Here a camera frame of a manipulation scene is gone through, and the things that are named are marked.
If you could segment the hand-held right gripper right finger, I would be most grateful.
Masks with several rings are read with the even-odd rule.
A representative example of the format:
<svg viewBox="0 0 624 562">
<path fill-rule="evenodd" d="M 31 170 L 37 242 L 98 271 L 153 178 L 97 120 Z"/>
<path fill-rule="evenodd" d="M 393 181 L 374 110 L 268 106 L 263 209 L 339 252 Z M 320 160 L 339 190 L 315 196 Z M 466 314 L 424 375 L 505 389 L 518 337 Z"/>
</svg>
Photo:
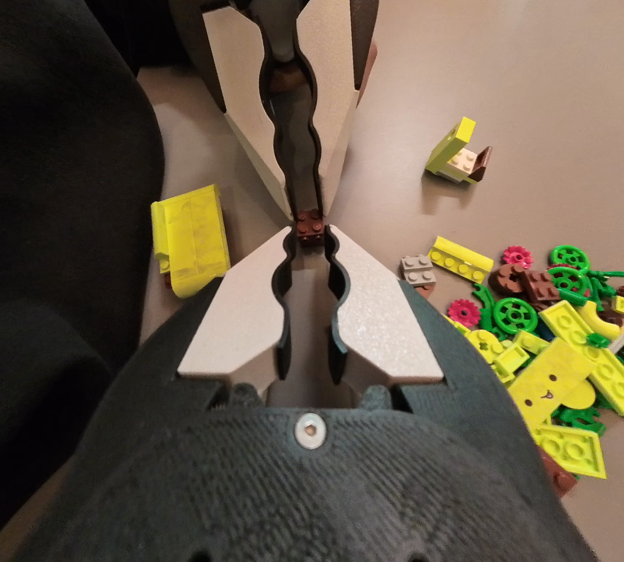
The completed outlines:
<svg viewBox="0 0 624 562">
<path fill-rule="evenodd" d="M 324 254 L 332 310 L 328 364 L 335 385 L 367 388 L 438 384 L 444 373 L 401 282 L 335 225 L 327 225 Z"/>
</svg>

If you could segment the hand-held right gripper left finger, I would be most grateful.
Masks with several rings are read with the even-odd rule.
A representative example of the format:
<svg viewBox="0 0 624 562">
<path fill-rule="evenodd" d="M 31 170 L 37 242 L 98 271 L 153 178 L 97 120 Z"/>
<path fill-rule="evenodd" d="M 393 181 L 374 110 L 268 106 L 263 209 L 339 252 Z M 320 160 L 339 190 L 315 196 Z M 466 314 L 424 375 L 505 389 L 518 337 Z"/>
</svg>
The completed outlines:
<svg viewBox="0 0 624 562">
<path fill-rule="evenodd" d="M 294 230 L 283 228 L 222 278 L 177 374 L 247 383 L 263 397 L 290 366 L 290 317 L 283 296 L 292 286 Z"/>
</svg>

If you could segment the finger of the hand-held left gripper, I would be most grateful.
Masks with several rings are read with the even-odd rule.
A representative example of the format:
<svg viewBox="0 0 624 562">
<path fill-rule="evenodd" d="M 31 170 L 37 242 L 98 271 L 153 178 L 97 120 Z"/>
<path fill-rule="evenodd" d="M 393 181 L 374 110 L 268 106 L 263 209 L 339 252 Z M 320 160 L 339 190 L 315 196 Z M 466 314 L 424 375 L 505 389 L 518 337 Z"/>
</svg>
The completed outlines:
<svg viewBox="0 0 624 562">
<path fill-rule="evenodd" d="M 349 0 L 309 0 L 297 17 L 296 44 L 313 80 L 311 128 L 327 215 L 338 190 L 359 92 L 355 88 Z"/>
<path fill-rule="evenodd" d="M 272 198 L 293 219 L 285 173 L 275 152 L 280 131 L 269 101 L 269 55 L 261 28 L 231 6 L 204 12 L 202 17 L 225 118 Z"/>
</svg>

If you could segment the large lime brick assembly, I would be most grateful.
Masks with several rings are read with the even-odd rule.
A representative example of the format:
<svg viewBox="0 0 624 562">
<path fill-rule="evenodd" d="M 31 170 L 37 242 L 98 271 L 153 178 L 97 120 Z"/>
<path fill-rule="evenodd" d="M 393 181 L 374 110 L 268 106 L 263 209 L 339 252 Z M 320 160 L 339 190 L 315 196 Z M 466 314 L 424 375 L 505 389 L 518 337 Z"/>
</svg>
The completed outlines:
<svg viewBox="0 0 624 562">
<path fill-rule="evenodd" d="M 216 184 L 151 204 L 153 252 L 178 298 L 198 293 L 230 269 Z"/>
</svg>

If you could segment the brown square brick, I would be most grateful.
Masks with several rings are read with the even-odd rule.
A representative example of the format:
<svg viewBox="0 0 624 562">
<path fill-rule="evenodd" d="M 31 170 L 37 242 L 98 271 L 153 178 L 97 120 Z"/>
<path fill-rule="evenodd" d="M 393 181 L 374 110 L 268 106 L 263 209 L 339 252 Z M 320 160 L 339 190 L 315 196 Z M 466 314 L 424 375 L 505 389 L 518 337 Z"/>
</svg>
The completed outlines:
<svg viewBox="0 0 624 562">
<path fill-rule="evenodd" d="M 302 248 L 324 245 L 324 220 L 317 208 L 302 209 L 296 214 L 296 236 Z"/>
</svg>

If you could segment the small lime brown brick block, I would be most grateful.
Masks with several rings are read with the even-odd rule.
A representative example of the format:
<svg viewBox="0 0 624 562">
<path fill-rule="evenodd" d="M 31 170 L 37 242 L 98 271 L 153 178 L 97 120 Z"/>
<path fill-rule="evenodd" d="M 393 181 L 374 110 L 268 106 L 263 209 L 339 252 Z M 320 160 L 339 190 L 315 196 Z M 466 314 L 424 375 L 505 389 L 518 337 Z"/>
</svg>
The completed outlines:
<svg viewBox="0 0 624 562">
<path fill-rule="evenodd" d="M 425 171 L 453 183 L 481 182 L 490 162 L 493 147 L 480 153 L 469 149 L 476 122 L 463 117 L 434 147 L 425 165 Z"/>
</svg>

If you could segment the person's left hand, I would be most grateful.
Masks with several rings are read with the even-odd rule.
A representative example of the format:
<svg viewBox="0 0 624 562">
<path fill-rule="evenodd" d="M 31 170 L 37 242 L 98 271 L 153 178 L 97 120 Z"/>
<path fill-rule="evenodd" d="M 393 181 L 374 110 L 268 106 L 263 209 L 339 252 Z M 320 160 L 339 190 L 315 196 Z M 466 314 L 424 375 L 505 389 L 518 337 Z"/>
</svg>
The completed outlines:
<svg viewBox="0 0 624 562">
<path fill-rule="evenodd" d="M 269 94 L 277 95 L 307 85 L 306 75 L 295 61 L 276 65 L 269 78 Z"/>
</svg>

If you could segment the small grey plate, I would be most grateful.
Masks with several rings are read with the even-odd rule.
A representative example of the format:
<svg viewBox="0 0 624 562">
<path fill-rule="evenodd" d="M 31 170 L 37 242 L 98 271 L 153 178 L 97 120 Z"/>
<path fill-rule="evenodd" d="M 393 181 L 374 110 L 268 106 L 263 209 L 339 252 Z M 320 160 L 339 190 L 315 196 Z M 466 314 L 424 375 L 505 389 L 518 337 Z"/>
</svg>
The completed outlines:
<svg viewBox="0 0 624 562">
<path fill-rule="evenodd" d="M 404 256 L 400 269 L 402 278 L 425 299 L 434 291 L 437 279 L 434 266 L 428 255 Z"/>
</svg>

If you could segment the pile of loose toy bricks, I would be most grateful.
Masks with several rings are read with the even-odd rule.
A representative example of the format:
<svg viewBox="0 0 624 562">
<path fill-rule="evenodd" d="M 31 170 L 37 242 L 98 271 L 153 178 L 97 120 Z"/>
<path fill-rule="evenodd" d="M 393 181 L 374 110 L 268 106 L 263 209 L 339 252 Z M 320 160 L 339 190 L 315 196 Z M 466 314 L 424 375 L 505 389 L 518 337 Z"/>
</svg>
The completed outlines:
<svg viewBox="0 0 624 562">
<path fill-rule="evenodd" d="M 447 320 L 485 358 L 526 423 L 557 495 L 578 476 L 606 479 L 597 407 L 623 416 L 623 326 L 603 320 L 603 302 L 623 319 L 620 290 L 607 285 L 622 272 L 591 269 L 588 255 L 560 245 L 546 270 L 530 270 L 522 246 L 503 252 L 483 284 L 481 302 L 456 300 Z"/>
</svg>

